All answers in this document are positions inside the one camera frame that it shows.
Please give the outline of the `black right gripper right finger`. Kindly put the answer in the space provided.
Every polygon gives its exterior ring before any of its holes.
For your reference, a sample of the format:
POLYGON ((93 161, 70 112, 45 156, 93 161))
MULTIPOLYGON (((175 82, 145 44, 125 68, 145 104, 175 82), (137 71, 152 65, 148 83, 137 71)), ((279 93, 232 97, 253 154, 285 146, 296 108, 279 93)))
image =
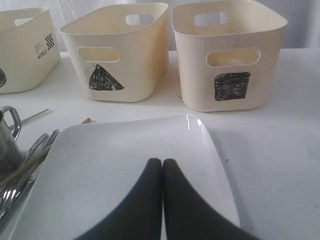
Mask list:
POLYGON ((189 182, 177 161, 162 166, 165 232, 168 240, 258 240, 211 207, 189 182))

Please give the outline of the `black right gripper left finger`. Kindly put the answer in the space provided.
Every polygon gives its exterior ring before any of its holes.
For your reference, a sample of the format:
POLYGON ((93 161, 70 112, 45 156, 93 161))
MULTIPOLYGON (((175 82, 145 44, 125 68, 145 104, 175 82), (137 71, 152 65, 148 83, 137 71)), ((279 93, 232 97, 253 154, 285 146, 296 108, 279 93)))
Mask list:
POLYGON ((162 161, 150 158, 119 205, 76 239, 160 240, 162 219, 162 161))

